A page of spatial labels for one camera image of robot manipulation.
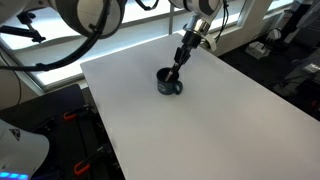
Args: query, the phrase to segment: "white table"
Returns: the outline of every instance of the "white table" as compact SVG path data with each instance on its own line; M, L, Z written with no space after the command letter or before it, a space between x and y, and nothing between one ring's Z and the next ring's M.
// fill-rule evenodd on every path
M126 179L319 180L319 122L205 50L157 91L181 38L82 64Z

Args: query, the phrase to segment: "white tabletop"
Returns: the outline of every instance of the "white tabletop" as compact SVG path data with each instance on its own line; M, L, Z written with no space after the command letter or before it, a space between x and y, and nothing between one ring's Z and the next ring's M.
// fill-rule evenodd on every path
M157 91L181 38L82 64L126 179L319 180L319 122L205 50Z

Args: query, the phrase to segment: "mug handle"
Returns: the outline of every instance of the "mug handle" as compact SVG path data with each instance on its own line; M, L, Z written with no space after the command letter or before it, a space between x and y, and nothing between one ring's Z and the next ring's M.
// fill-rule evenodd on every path
M183 84L180 81L177 81L176 84L175 84L175 89L176 89L175 94L176 95L180 95L182 93L182 90L183 90Z

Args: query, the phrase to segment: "black mug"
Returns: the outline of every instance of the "black mug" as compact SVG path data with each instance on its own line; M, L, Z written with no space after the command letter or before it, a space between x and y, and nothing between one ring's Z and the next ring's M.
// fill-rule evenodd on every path
M174 72L168 81L166 78L170 72L171 68L160 69L157 73L158 78L158 91L164 95L171 95L173 93L179 95L183 90L183 85L179 79L179 73Z

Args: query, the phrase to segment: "window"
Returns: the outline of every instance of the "window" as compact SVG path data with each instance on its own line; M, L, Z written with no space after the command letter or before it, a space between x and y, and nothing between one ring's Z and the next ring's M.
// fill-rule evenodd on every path
M278 8L282 8L286 5L290 5L293 0L273 0L268 11L276 10Z
M147 6L152 6L154 0L144 0ZM235 24L240 16L245 0L229 0L229 25ZM59 60L77 49L85 38L69 28L54 10L47 8L34 12L37 16L33 26L42 36L47 38L41 44L33 43L29 38L0 34L6 43L7 51L20 65L36 63L51 63ZM145 12L135 0L128 0L121 29L112 37L100 40L79 61L49 72L32 72L30 77L44 90L48 90L79 78L83 78L80 64L84 61L100 58L104 55L120 51L137 44L169 35L182 30L189 22L193 13L171 8L169 1L160 0L154 11ZM220 10L212 23L212 30L218 30L222 24L223 11ZM17 19L12 19L6 25L26 28Z

